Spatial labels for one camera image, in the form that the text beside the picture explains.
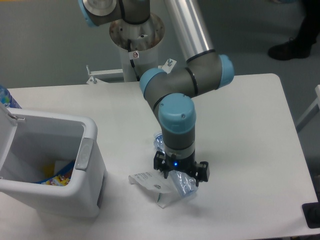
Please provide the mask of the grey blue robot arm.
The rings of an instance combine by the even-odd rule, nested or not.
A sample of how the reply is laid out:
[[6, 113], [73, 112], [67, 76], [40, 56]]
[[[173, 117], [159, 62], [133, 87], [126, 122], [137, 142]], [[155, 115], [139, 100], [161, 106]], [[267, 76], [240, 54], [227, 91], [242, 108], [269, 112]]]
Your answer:
[[126, 54], [123, 72], [139, 82], [161, 127], [164, 152], [155, 154], [154, 169], [165, 178], [180, 171], [196, 183], [207, 182], [209, 164], [195, 159], [193, 98], [230, 84], [235, 71], [226, 55], [216, 53], [198, 2], [165, 2], [186, 62], [185, 68], [170, 73], [158, 68], [154, 56], [141, 62], [142, 52], [156, 47], [164, 34], [148, 0], [80, 0], [78, 5], [88, 25], [110, 25], [113, 42]]

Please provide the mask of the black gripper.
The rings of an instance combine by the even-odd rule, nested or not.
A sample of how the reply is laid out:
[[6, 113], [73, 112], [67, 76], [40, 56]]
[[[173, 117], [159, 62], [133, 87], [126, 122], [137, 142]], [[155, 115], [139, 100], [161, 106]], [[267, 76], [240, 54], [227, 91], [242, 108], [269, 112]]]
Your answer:
[[162, 172], [165, 179], [168, 178], [168, 173], [171, 171], [186, 173], [195, 179], [196, 187], [200, 182], [209, 180], [209, 163], [207, 161], [195, 162], [194, 152], [187, 158], [177, 159], [175, 155], [169, 156], [157, 151], [153, 159], [153, 168]]

